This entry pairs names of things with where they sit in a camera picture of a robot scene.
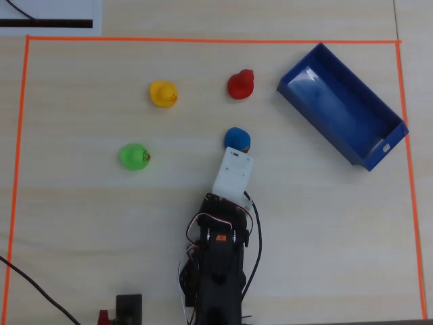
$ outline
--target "orange tape border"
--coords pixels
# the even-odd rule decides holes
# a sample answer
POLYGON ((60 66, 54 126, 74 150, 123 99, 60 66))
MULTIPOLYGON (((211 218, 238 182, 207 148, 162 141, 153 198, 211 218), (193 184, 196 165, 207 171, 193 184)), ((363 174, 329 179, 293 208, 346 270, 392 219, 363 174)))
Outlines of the orange tape border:
MULTIPOLYGON (((7 248, 7 260, 12 260, 12 249, 14 245, 14 231, 16 218, 16 202, 18 195, 18 180, 20 170, 20 153, 21 153, 21 137, 22 137, 22 119, 24 116, 24 97, 26 92, 28 53, 30 41, 129 41, 129 42, 172 42, 172 43, 220 43, 220 44, 395 44, 396 62, 398 71, 398 83, 400 87, 401 108, 403 111, 403 120, 407 125, 407 111, 405 101, 405 89, 403 84, 403 71, 401 68, 400 44, 401 40, 318 40, 318 39, 292 39, 292 40, 271 40, 271 39, 185 39, 185 38, 158 38, 158 37, 45 37, 45 36, 30 36, 26 35, 26 44, 24 48, 24 63, 22 68, 21 94, 20 94, 20 110, 18 115, 18 129, 16 137, 15 151, 15 169, 14 169, 14 187, 12 193, 11 220, 9 226, 9 242, 7 248)), ((406 135, 406 153, 407 165, 409 172, 409 185, 411 188, 413 226, 415 230, 415 247, 417 253, 417 270, 419 282, 419 298, 421 301, 422 318, 427 319, 426 296, 424 291, 424 273, 421 255, 421 242, 419 239, 419 224, 417 214, 417 203, 415 195, 415 182, 413 179, 413 166, 411 156, 411 144, 409 134, 406 135)), ((10 283, 10 267, 6 267, 5 290, 3 293, 3 309, 1 313, 1 325, 6 325, 7 301, 9 296, 10 283)))

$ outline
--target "red rubber duck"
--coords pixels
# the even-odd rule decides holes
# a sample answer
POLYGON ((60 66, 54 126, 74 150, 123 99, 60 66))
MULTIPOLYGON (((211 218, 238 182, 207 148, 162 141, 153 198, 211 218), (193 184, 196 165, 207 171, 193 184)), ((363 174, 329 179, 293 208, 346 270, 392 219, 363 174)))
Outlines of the red rubber duck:
POLYGON ((227 90, 235 100, 242 100, 252 94, 254 90, 254 73, 252 70, 242 70, 230 77, 227 90))

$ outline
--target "blue bin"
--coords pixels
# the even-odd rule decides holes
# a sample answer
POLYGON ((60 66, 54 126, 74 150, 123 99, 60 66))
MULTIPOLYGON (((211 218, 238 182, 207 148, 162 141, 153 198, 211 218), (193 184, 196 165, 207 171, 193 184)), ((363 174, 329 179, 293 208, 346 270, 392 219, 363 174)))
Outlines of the blue bin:
POLYGON ((324 44, 279 82, 289 101, 352 165, 371 171, 408 129, 324 44))

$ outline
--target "yellow rubber duck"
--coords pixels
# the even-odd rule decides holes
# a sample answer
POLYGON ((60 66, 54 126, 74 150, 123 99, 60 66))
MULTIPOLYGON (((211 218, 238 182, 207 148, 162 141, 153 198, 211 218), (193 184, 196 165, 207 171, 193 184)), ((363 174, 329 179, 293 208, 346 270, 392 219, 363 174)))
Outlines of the yellow rubber duck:
POLYGON ((177 101, 176 86, 170 81, 157 80, 149 87, 150 98, 159 107, 170 107, 177 101))

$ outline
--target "green rubber duck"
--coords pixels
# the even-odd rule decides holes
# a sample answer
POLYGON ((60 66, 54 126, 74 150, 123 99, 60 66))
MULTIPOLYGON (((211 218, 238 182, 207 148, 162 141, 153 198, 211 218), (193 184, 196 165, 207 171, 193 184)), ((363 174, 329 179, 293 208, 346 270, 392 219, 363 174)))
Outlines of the green rubber duck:
POLYGON ((142 144, 129 144, 120 151, 120 161, 130 171, 138 171, 149 164, 150 154, 142 144))

